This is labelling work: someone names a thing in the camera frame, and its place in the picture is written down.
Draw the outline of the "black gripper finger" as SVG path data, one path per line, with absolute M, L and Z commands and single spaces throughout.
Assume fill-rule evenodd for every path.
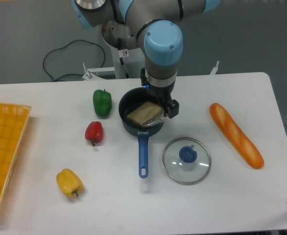
M 174 118 L 179 114 L 179 103 L 175 99 L 165 102 L 164 116 Z

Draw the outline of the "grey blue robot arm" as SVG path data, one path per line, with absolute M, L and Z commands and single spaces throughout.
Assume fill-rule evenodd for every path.
M 165 116 L 178 115 L 179 103 L 171 98 L 177 64 L 183 52 L 183 34 L 177 22 L 203 14 L 218 0 L 74 0 L 83 25 L 109 21 L 126 25 L 145 56 L 141 82 L 163 107 Z

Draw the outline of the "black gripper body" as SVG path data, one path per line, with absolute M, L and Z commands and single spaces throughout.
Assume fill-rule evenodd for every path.
M 141 85 L 146 87 L 149 93 L 154 96 L 161 106 L 175 106 L 171 92 L 175 85 L 175 74 L 169 78 L 158 79 L 151 76 L 145 68 L 140 71 Z

